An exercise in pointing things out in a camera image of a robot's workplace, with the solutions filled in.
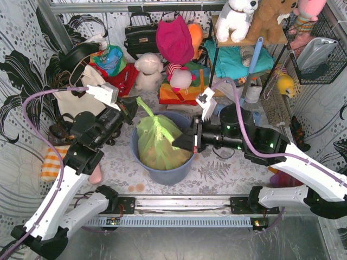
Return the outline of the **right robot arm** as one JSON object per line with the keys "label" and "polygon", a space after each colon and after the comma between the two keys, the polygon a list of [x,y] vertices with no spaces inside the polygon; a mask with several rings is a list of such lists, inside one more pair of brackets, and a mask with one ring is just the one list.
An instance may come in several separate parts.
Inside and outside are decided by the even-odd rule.
{"label": "right robot arm", "polygon": [[219,113],[213,125],[195,116],[190,127],[172,142],[194,153],[207,146],[232,148],[251,162],[283,171],[301,184],[295,187],[252,187],[247,207],[263,213],[274,207],[304,207],[317,216],[339,219],[346,216],[346,176],[308,157],[293,142],[271,128],[256,126],[253,114],[236,104]]}

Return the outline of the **blue lint roller mop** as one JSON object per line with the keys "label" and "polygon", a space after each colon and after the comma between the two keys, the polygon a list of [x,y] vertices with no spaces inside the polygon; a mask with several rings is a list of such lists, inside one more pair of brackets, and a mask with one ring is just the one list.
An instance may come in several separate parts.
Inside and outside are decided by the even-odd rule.
{"label": "blue lint roller mop", "polygon": [[251,82],[251,79],[253,77],[254,69],[255,69],[256,63],[258,61],[260,50],[262,48],[263,42],[264,42],[264,38],[263,37],[259,37],[257,42],[256,42],[256,45],[255,45],[255,48],[254,48],[254,54],[252,56],[252,60],[251,60],[251,63],[249,65],[249,69],[248,69],[248,75],[247,75],[246,84],[245,84],[245,86],[243,88],[243,91],[242,91],[242,94],[241,94],[241,97],[240,97],[240,107],[242,107],[244,102],[245,102],[245,96],[246,96],[248,87],[250,86],[250,82]]}

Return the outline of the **blue trash bin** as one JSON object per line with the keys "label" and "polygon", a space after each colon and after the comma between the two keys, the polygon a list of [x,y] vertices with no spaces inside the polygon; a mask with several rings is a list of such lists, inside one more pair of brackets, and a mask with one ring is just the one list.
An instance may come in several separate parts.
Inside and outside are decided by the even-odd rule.
{"label": "blue trash bin", "polygon": [[153,123],[153,117],[141,118],[132,133],[131,150],[137,163],[148,170],[154,182],[172,186],[188,175],[195,156],[173,147],[173,140],[157,131]]}

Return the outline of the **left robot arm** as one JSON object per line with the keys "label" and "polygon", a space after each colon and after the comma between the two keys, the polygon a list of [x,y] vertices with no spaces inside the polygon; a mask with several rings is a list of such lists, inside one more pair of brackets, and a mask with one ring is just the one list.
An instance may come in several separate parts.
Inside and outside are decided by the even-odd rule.
{"label": "left robot arm", "polygon": [[107,107],[97,116],[84,111],[74,117],[70,129],[74,140],[63,159],[63,169],[35,214],[11,232],[12,237],[45,259],[57,259],[79,228],[94,216],[118,207],[118,193],[101,185],[87,201],[66,212],[104,156],[101,148],[123,122],[132,124],[138,109],[136,98],[120,97],[115,104],[117,108]]}

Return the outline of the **green trash bag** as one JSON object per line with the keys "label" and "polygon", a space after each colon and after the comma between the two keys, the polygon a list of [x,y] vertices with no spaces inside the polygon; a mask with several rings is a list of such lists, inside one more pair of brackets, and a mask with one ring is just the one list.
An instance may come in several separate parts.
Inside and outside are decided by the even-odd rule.
{"label": "green trash bag", "polygon": [[137,104],[147,112],[136,125],[139,159],[154,170],[173,170],[183,166],[192,152],[173,147],[172,142],[182,134],[177,125],[163,114],[155,115],[141,97]]}

